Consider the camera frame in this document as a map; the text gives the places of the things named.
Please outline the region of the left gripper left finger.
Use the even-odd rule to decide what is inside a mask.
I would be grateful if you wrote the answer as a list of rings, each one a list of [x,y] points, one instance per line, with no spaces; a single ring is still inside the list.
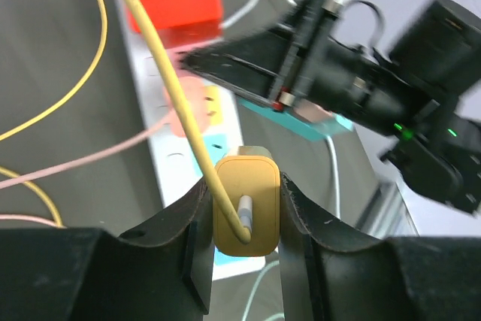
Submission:
[[[4,229],[3,320],[201,320],[210,307],[213,200],[198,181],[119,236]]]

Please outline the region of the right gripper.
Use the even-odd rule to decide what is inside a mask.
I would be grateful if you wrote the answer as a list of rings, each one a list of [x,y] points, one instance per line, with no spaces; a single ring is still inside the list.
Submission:
[[[374,12],[376,25],[366,47],[332,36],[354,5]],[[310,101],[381,135],[410,137],[425,131],[439,104],[377,49],[386,20],[375,4],[302,0],[287,18],[293,27],[270,27],[196,47],[181,56],[181,68],[279,111]]]

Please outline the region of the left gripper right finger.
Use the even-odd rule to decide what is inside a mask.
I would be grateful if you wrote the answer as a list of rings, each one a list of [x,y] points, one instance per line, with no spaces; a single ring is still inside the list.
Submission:
[[[287,320],[478,320],[477,238],[377,239],[280,186],[280,276]]]

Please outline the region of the yellow usb charger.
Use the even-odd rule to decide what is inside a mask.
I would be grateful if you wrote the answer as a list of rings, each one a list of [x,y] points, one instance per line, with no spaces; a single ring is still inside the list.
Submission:
[[[213,239],[227,256],[266,256],[280,238],[280,170],[271,153],[261,146],[239,146],[216,164],[216,172],[251,241],[242,244],[213,205]]]

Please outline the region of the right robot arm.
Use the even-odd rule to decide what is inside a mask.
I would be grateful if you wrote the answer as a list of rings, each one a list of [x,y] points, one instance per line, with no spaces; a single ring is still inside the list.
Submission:
[[[285,112],[303,101],[397,143],[391,162],[415,193],[466,213],[480,206],[480,124],[459,117],[480,79],[480,20],[453,0],[430,0],[382,56],[385,20],[367,46],[333,38],[356,0],[301,0],[275,24],[195,49],[184,69],[253,104]]]

